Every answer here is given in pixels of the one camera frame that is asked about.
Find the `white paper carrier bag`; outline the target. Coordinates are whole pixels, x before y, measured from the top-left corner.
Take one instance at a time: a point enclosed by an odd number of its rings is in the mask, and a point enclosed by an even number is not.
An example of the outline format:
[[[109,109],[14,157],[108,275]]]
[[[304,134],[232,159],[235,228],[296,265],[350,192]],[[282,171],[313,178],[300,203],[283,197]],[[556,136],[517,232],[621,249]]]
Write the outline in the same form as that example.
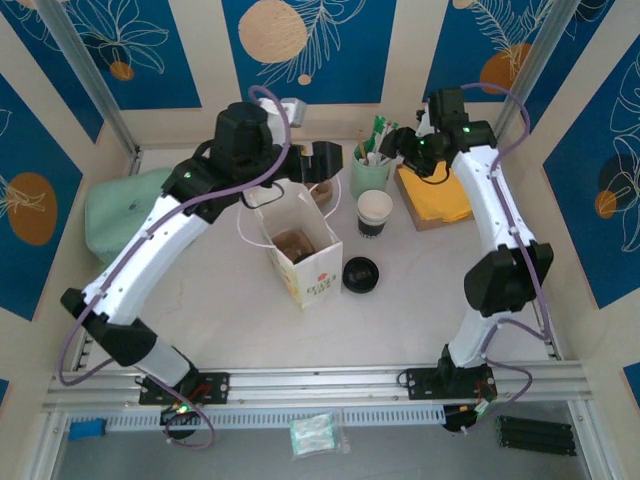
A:
[[[306,186],[278,181],[269,190],[261,187],[246,190],[244,199],[261,234],[260,241],[249,238],[244,241],[266,252],[300,308],[340,292],[343,243]],[[294,265],[272,243],[273,237],[287,230],[302,230],[316,253]]]

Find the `mint green holder cup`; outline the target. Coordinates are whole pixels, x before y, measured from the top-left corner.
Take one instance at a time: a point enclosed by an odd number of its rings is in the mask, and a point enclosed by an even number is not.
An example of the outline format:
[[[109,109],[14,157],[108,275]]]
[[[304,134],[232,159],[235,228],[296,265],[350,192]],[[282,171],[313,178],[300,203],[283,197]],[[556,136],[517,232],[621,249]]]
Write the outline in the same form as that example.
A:
[[[392,162],[384,165],[367,166],[360,161],[360,150],[355,147],[352,151],[350,171],[350,192],[355,200],[369,190],[385,191],[391,173]]]

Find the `mint green zip case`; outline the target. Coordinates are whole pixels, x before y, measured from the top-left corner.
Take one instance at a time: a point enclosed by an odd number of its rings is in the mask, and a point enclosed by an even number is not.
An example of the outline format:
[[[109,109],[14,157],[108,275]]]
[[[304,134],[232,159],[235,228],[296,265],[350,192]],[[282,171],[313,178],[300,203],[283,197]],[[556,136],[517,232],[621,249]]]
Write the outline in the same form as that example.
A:
[[[93,186],[85,203],[88,249],[108,266],[151,212],[171,168],[110,180]]]

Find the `plastic packet with green print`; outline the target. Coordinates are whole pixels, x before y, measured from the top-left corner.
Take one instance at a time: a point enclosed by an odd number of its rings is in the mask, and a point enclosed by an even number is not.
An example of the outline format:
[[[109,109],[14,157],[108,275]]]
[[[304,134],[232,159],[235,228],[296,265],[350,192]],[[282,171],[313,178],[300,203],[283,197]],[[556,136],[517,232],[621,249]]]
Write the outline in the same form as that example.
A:
[[[294,420],[290,423],[289,432],[295,457],[327,453],[338,446],[334,419],[329,413]]]

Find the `black ribbed block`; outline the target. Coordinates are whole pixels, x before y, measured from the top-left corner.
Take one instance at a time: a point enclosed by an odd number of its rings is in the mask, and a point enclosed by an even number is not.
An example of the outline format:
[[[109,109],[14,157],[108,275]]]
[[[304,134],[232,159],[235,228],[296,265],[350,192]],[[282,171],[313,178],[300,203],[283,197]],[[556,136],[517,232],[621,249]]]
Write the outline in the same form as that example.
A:
[[[500,415],[496,418],[496,428],[501,447],[560,456],[577,455],[570,424]]]

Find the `blue plastic part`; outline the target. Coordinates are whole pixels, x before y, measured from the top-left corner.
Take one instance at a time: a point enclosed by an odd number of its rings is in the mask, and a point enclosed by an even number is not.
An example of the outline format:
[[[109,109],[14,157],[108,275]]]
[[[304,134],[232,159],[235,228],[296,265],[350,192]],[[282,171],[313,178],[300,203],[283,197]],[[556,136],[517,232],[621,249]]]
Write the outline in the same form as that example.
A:
[[[106,420],[93,419],[74,421],[69,426],[68,440],[70,442],[88,438],[99,438],[106,434]]]

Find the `aluminium frame post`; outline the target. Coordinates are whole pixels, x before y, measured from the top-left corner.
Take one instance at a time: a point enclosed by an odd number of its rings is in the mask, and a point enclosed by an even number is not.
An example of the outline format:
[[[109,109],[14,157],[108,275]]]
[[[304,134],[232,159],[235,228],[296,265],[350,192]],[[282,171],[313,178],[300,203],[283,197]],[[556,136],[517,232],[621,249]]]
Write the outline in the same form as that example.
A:
[[[115,98],[63,6],[57,0],[33,0],[33,3],[67,63],[103,119],[111,127],[116,139],[129,158],[136,159],[139,145],[134,140]]]
[[[494,125],[499,142],[506,138],[511,124],[517,117],[527,119],[525,101],[544,71],[566,27],[581,0],[554,0],[539,33],[534,40],[523,67],[503,103]]]

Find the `aluminium side rail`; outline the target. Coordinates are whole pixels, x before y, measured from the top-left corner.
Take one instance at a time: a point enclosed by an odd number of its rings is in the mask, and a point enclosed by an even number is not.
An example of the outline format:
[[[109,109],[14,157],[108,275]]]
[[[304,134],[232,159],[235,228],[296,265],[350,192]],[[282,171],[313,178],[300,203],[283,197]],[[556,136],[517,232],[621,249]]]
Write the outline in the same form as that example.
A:
[[[548,344],[548,343],[553,343],[552,322],[551,322],[547,300],[546,300],[544,291],[542,289],[542,284],[541,284],[541,281],[539,280],[539,276],[536,271],[533,258],[529,253],[529,251],[527,250],[527,245],[524,243],[524,240],[523,240],[523,234],[528,233],[529,230],[526,227],[525,223],[522,223],[522,224],[518,223],[519,211],[516,206],[516,202],[512,197],[511,191],[504,177],[503,168],[501,166],[504,158],[507,157],[514,149],[516,149],[515,144],[504,148],[497,154],[496,158],[493,160],[490,167],[489,179],[492,182],[492,185],[496,192],[496,196],[498,198],[498,201],[500,203],[500,206],[506,218],[506,223],[508,225],[507,230],[510,233],[513,240],[515,241],[517,245],[517,249],[521,253],[522,263],[525,264],[525,269],[527,272],[526,278],[531,283],[531,286],[535,294],[535,300],[539,305],[542,325],[537,330],[533,330],[528,325],[523,324],[522,322],[516,319],[501,318],[496,321],[496,325],[494,329],[497,330],[497,329],[503,328],[506,325],[512,325],[520,328],[521,330],[530,334],[534,338],[539,339],[545,344]]]

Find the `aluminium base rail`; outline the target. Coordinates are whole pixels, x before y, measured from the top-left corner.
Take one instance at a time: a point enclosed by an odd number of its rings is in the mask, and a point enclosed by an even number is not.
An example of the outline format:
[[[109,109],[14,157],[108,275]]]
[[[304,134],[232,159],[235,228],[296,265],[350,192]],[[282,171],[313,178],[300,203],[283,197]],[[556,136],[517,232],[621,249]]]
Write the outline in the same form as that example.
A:
[[[284,369],[230,369],[229,380],[218,389],[226,408],[370,407],[422,404],[472,404],[477,392],[466,397],[411,397],[416,387],[403,388],[398,375],[405,365]],[[517,362],[511,369],[494,368],[490,383],[497,402],[517,397],[531,374],[533,381],[522,401],[586,401],[593,398],[578,361]],[[119,411],[158,409],[171,404],[154,396],[147,405],[143,375],[133,370],[105,369],[79,385],[50,383],[42,409],[46,412]]]

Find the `right black mount plate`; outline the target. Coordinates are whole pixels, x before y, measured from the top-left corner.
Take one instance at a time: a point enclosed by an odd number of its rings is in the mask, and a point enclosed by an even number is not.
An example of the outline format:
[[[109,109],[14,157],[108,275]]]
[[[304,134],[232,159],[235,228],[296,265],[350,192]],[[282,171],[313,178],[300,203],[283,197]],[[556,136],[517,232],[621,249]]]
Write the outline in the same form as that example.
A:
[[[439,368],[409,368],[401,376],[406,378],[401,386],[407,389],[410,400],[486,399],[491,402],[498,394],[488,365],[454,368],[449,373]]]

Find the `black mount plate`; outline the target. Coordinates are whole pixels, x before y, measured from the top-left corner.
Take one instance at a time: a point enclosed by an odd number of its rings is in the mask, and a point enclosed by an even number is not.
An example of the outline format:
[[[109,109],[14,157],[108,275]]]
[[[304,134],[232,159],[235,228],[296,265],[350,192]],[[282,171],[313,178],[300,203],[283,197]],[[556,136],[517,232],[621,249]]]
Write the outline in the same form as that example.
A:
[[[401,386],[407,389],[410,400],[486,399],[491,402],[498,394],[488,365],[454,368],[449,373],[439,368],[409,368],[401,376],[406,378]]]
[[[227,372],[189,373],[185,380],[172,388],[196,405],[224,405],[230,390]],[[138,403],[144,406],[169,406],[179,399],[148,376],[136,379],[140,387]]]

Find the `left black mount plate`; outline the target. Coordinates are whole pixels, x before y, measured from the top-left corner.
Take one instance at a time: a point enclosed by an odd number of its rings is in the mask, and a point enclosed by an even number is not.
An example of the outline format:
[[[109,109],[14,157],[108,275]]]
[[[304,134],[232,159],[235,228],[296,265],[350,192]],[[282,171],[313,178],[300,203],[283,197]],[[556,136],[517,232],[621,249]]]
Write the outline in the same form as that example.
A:
[[[196,405],[224,405],[230,390],[227,372],[189,373],[185,380],[172,388]],[[140,387],[138,403],[144,406],[169,406],[179,399],[148,376],[136,379]]]

